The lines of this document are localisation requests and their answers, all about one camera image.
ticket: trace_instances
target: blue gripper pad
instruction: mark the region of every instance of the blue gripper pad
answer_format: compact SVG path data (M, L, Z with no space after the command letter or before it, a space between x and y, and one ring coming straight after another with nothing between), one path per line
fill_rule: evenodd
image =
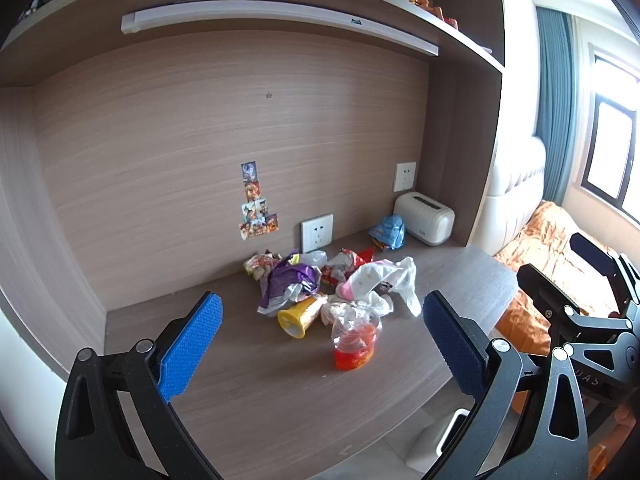
M481 402L487 387L488 337L474 321L459 317L439 290L424 298L422 318L460 390Z
M209 293L160 361L158 390L166 402L185 391L221 323L222 300Z
M610 276L613 274L611 256L580 233L574 233L571 236L569 245L574 253L578 254L578 256L603 276Z

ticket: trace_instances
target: yellow cup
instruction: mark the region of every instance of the yellow cup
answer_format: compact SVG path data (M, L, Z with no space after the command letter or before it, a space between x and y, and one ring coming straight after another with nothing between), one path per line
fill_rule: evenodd
M308 298L299 301L287 310L278 313L278 323L282 329L291 337L302 339L306 329L314 322L320 314L320 307L327 302L326 294L316 292Z

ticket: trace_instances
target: upholstered headboard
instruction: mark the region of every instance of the upholstered headboard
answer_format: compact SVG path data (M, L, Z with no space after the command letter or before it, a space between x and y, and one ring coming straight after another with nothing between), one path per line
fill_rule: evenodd
M474 245L493 256L513 240L542 200L544 171L545 147L538 137L498 142Z

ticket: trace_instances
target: blue snack bag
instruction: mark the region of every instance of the blue snack bag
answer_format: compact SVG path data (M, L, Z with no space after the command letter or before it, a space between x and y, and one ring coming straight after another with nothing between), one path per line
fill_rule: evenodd
M385 216L369 230L374 243L385 249L399 249L404 245L404 222L400 215Z

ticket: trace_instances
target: white toaster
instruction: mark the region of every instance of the white toaster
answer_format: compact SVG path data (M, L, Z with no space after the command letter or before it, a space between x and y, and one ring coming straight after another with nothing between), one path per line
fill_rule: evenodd
M396 198L394 214L402 217L409 234L427 245L441 244L451 236L453 210L418 192Z

